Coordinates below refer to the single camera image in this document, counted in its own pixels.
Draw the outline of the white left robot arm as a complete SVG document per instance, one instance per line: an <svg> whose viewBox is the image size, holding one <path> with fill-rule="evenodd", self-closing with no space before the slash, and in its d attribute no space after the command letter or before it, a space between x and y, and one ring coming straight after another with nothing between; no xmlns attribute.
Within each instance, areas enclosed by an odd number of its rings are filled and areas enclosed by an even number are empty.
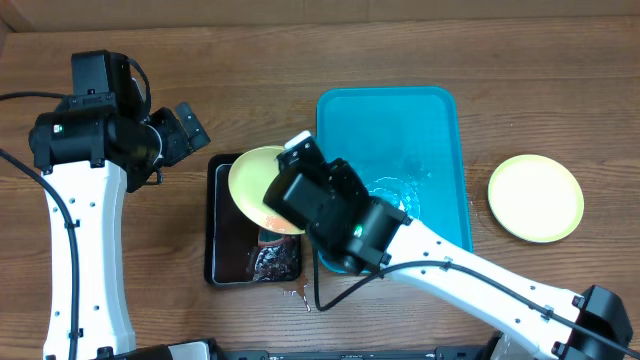
<svg viewBox="0 0 640 360"><path fill-rule="evenodd" d="M105 105L37 118L29 145L45 189L52 251L44 358L136 349L124 286L125 196L209 141L185 102L155 113Z"/></svg>

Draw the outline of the yellow plate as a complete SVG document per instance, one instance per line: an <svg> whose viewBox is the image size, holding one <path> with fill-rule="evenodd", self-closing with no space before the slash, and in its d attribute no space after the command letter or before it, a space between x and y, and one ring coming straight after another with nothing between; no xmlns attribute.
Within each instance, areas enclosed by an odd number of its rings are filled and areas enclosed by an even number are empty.
<svg viewBox="0 0 640 360"><path fill-rule="evenodd" d="M283 146L263 146L240 155L229 171L229 191L238 209L252 222L268 231L301 235L304 231L264 204L264 196L279 174L276 157Z"/></svg>
<svg viewBox="0 0 640 360"><path fill-rule="evenodd" d="M584 195L575 176L542 155L517 155L501 163L489 179L487 197L498 223L532 243L569 236L584 215Z"/></svg>

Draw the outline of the green orange sponge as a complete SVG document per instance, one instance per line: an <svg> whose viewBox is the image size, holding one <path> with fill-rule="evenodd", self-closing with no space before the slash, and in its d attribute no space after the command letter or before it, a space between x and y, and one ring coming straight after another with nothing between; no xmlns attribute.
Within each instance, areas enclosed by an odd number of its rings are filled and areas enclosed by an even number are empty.
<svg viewBox="0 0 640 360"><path fill-rule="evenodd" d="M258 232L257 244L259 247L274 247L283 243L293 242L298 239L298 235L280 234L261 228Z"/></svg>

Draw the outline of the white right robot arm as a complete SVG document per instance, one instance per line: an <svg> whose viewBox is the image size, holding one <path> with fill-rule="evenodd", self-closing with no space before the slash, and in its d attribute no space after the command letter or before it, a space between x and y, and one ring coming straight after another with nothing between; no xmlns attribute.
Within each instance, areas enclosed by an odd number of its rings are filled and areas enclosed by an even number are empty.
<svg viewBox="0 0 640 360"><path fill-rule="evenodd" d="M386 277L488 323L532 359L637 358L620 298L544 285L463 250L372 196L344 160L311 143L268 156L262 200L303 229L316 253L367 282Z"/></svg>

